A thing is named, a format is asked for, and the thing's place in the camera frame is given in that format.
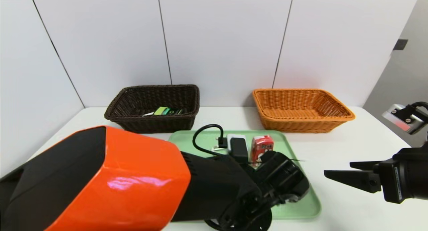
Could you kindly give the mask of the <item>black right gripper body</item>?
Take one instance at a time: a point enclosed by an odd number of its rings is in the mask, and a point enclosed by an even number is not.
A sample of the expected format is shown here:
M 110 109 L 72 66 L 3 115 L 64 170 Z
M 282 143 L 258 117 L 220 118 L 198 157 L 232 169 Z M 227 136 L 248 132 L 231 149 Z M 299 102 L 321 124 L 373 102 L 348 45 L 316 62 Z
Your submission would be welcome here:
M 428 199 L 427 148 L 403 148 L 379 164 L 384 199 L 400 204 L 405 199 Z

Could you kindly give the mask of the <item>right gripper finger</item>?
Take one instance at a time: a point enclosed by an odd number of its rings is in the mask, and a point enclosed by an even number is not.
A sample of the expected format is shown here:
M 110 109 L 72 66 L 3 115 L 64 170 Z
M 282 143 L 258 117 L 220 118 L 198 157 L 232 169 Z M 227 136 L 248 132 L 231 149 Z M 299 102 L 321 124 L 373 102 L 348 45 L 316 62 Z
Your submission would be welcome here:
M 382 161 L 352 161 L 349 166 L 362 171 L 376 171 Z
M 381 191 L 379 175 L 369 170 L 324 170 L 324 176 L 365 192 Z

